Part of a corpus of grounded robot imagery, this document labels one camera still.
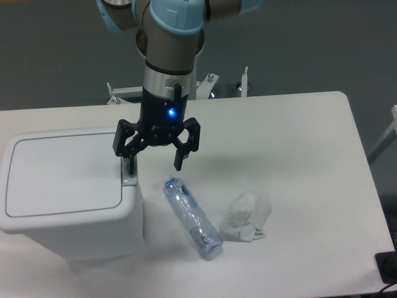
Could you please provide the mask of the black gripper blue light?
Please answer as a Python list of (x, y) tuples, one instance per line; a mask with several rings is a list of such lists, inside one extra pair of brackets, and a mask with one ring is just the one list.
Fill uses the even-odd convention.
[[(196, 118), (184, 121), (187, 98), (181, 87), (171, 88), (171, 97), (165, 98), (143, 90), (138, 123), (120, 119), (112, 144), (116, 156), (133, 158), (147, 146), (176, 147), (174, 167), (182, 169), (183, 160), (190, 152), (199, 150), (201, 126)], [(179, 135), (188, 132), (186, 142)]]

